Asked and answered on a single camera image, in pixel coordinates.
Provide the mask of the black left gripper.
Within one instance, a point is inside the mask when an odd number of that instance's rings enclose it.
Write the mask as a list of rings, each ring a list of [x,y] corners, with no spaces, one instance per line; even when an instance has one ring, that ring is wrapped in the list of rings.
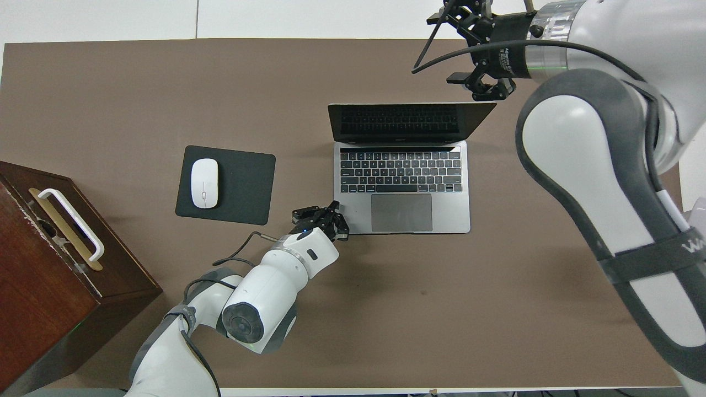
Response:
[[[310,232],[314,228],[321,229],[331,241],[348,241],[350,227],[345,217],[340,213],[340,202],[332,201],[326,208],[326,214],[319,213],[320,206],[308,206],[292,211],[292,234]]]

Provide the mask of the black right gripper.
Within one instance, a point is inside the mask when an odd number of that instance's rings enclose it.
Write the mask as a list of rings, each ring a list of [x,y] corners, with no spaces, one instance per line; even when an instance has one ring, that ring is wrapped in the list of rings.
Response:
[[[439,12],[427,18],[433,25],[431,42],[439,27],[448,23],[470,44],[494,44],[527,40],[532,13],[493,15],[492,1],[444,1]],[[475,101],[506,100],[516,89],[513,78],[530,78],[525,47],[506,46],[484,52],[488,57],[487,75],[496,78],[494,85],[482,82],[486,73],[476,69],[471,73],[454,72],[446,78],[448,84],[461,84],[472,93]]]

